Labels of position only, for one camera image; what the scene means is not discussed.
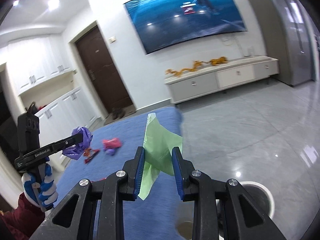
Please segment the blue white gloved hand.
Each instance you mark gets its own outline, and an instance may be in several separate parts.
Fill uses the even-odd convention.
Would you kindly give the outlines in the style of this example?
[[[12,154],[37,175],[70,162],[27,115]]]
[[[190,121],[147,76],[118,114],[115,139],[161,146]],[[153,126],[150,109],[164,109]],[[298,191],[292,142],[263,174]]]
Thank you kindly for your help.
[[[58,193],[52,167],[48,163],[41,164],[40,170],[44,172],[40,182],[36,181],[36,177],[30,172],[25,172],[21,180],[27,200],[42,211],[48,211],[57,201]]]

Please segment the maroon sleeve forearm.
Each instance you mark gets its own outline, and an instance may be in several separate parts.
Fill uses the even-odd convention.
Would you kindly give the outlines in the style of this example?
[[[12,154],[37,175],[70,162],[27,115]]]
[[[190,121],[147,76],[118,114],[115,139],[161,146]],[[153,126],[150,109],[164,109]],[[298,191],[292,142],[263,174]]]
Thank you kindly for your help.
[[[1,213],[1,239],[29,239],[44,218],[45,213],[22,193],[16,209]]]

